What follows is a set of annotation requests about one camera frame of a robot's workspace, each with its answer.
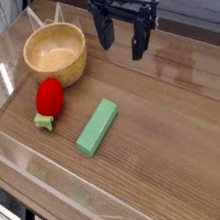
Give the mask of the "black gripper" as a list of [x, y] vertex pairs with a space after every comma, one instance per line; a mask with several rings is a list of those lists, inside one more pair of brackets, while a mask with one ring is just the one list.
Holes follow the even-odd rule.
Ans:
[[157, 5], [159, 0], [90, 0], [95, 28], [101, 46], [108, 51], [113, 44], [114, 28], [112, 17], [125, 22], [134, 22], [134, 35], [131, 41], [132, 57], [139, 61], [148, 48], [150, 29], [157, 26]]

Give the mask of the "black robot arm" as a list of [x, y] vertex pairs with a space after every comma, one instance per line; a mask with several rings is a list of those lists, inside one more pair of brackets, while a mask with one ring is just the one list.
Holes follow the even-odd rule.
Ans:
[[89, 0], [89, 11], [101, 46], [108, 51], [115, 41], [113, 19], [132, 23], [132, 57], [139, 61], [149, 46], [151, 30], [157, 27], [159, 0]]

